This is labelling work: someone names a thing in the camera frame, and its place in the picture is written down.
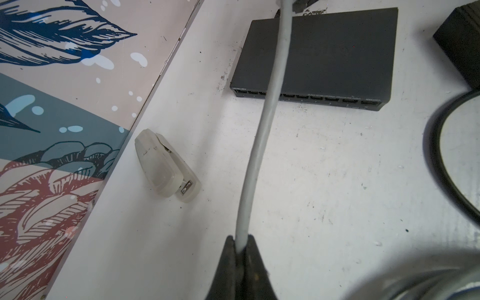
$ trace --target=white adapter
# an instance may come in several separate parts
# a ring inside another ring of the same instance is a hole
[[[176,194],[182,202],[190,202],[202,184],[167,140],[150,129],[135,139],[140,165],[156,193],[163,197]]]

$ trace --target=painted mural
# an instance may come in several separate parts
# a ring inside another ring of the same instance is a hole
[[[128,130],[3,74],[0,91],[0,299],[33,299]]]
[[[22,66],[112,62],[102,49],[135,36],[102,18],[81,0],[0,3],[0,62]]]
[[[196,1],[0,0],[0,300],[39,300]]]

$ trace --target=black cable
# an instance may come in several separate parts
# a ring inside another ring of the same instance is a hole
[[[428,132],[428,144],[426,151],[430,159],[430,171],[437,180],[438,185],[443,189],[452,202],[475,224],[480,228],[480,211],[462,194],[456,187],[445,168],[440,151],[440,136],[442,128],[448,116],[452,114],[459,106],[465,102],[480,96],[480,89],[468,92],[459,98],[445,104],[432,119],[430,132]]]
[[[440,150],[440,137],[447,118],[462,104],[480,96],[480,89],[468,92],[440,107],[425,128],[424,153],[438,185],[452,202],[478,227],[480,211],[462,194],[448,175]],[[473,300],[480,289],[458,290],[480,280],[480,265],[465,269],[445,269],[405,277],[383,291],[380,300]]]

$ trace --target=cable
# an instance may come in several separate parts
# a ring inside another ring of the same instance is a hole
[[[465,102],[480,96],[480,90],[468,92],[458,99],[448,103],[437,112],[437,117],[432,123],[432,129],[428,135],[428,157],[430,159],[430,168],[436,177],[438,184],[453,201],[453,203],[480,228],[480,211],[462,194],[448,175],[440,151],[440,136],[442,128],[448,116]]]
[[[280,26],[278,30],[278,41],[275,51],[268,90],[265,96],[264,109],[257,129],[257,135],[253,142],[250,160],[248,161],[247,172],[243,182],[240,196],[239,211],[237,215],[237,227],[235,229],[235,252],[240,254],[247,246],[248,225],[252,213],[253,196],[257,185],[260,165],[264,157],[268,135],[272,128],[273,117],[276,105],[283,85],[285,68],[287,67],[288,50],[290,48],[290,35],[292,31],[292,0],[281,1]]]
[[[448,175],[440,150],[442,128],[448,116],[465,102],[480,96],[480,90],[468,92],[445,104],[427,125],[425,156],[437,183],[454,204],[478,227],[480,211],[462,194]],[[480,299],[480,289],[460,290],[480,281],[480,265],[467,269],[448,269],[415,274],[388,287],[379,300],[474,300]]]

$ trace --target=white floor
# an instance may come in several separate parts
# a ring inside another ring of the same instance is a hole
[[[279,299],[373,299],[385,278],[471,261],[476,228],[434,183],[422,151],[430,115],[468,90],[432,39],[468,2],[320,0],[311,8],[399,8],[392,100],[379,112],[278,104],[250,231]],[[131,139],[48,299],[205,297],[235,230],[263,105],[235,98],[228,85],[251,20],[276,10],[274,0],[205,0],[133,134],[164,135],[203,190],[190,204],[160,199]],[[478,180],[469,184],[477,195]]]

